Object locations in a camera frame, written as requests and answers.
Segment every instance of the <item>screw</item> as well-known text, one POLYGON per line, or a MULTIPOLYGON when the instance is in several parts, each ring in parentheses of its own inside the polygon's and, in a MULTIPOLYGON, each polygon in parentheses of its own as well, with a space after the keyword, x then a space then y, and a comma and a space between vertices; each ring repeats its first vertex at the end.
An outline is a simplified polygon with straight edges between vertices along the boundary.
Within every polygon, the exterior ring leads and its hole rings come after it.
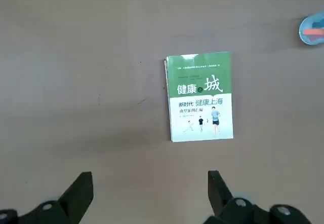
POLYGON ((46 204, 43 206, 43 210, 49 210, 52 208, 52 204, 46 204))
POLYGON ((245 201, 244 200, 242 200, 242 199, 237 199, 236 201, 235 201, 235 203, 238 205, 238 206, 241 206, 241 207, 245 207, 247 204, 245 203, 245 201))
POLYGON ((284 215, 290 215, 290 211, 284 206, 278 207, 278 211, 284 215))
POLYGON ((0 220, 6 219, 7 216, 8 216, 8 215, 5 214, 5 213, 0 214, 0 220))

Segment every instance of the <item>person running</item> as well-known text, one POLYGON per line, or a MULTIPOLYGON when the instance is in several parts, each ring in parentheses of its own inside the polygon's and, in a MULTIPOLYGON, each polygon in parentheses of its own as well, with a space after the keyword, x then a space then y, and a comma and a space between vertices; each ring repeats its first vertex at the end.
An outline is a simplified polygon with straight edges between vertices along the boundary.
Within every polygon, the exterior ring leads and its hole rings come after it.
POLYGON ((214 125, 214 132, 215 132, 215 135, 216 135, 216 129, 217 131, 219 132, 219 117, 220 117, 220 113, 219 111, 217 111, 215 109, 215 107, 213 106, 212 107, 212 116, 213 116, 213 125, 214 125))
POLYGON ((191 129, 191 131, 193 131, 193 128, 192 128, 193 123, 191 123, 189 120, 188 124, 189 124, 189 127, 184 132, 186 132, 188 129, 191 129))
POLYGON ((202 132, 203 131, 203 119, 201 118, 201 116, 199 116, 199 125, 200 125, 200 132, 202 132))

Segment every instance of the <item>gray floor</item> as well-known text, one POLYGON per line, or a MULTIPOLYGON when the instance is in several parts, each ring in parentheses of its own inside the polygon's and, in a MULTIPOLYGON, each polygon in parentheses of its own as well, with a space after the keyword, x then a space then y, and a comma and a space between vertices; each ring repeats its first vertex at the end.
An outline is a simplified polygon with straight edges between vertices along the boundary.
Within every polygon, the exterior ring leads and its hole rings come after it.
POLYGON ((324 214, 324 0, 0 0, 0 209, 91 170, 83 223, 202 223, 207 171, 261 207, 324 214), (170 143, 167 55, 233 53, 234 140, 170 143))

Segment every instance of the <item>small book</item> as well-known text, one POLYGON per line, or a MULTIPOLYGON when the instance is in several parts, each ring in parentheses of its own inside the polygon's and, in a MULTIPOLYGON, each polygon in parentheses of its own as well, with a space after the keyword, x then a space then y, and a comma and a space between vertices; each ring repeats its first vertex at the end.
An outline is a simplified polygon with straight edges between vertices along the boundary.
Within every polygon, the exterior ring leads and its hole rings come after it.
POLYGON ((172 142, 232 139, 231 55, 165 60, 172 142))

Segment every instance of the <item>green book cover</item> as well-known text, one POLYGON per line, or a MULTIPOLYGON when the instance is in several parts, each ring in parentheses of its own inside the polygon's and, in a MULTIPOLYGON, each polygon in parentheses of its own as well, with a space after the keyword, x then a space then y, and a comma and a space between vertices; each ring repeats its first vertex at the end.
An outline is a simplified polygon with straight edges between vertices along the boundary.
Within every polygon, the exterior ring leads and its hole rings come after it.
POLYGON ((165 66, 171 140, 232 139, 230 53, 168 56, 165 66))

